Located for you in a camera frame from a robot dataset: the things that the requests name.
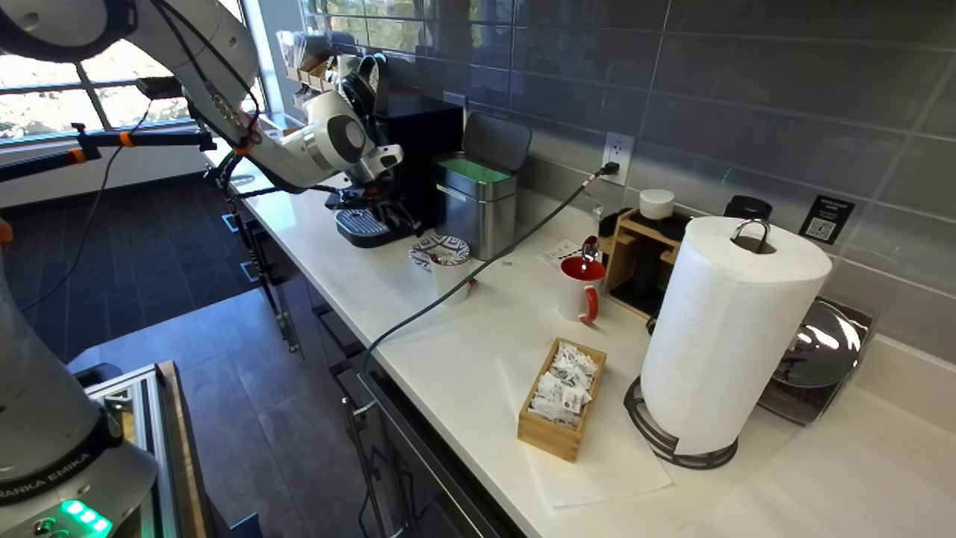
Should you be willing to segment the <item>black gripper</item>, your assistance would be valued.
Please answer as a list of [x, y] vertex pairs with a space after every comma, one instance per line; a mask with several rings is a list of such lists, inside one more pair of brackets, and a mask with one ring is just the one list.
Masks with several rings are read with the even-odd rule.
[[398, 195], [371, 198], [361, 186], [331, 195], [334, 227], [355, 249], [377, 249], [422, 230]]

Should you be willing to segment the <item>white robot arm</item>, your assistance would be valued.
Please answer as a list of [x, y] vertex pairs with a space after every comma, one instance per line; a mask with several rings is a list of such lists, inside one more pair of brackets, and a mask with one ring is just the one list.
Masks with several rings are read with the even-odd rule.
[[398, 143], [377, 143], [341, 94], [305, 103], [307, 122], [274, 134], [244, 103], [251, 98], [254, 38], [219, 0], [0, 0], [0, 46], [10, 55], [77, 62], [131, 41], [180, 83], [193, 117], [232, 152], [289, 195], [344, 173], [378, 182], [399, 162]]

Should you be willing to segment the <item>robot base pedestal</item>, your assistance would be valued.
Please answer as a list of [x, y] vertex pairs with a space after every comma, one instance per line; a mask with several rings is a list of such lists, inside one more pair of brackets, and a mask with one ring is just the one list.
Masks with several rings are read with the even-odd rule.
[[111, 538], [159, 464], [123, 436], [0, 276], [0, 538]]

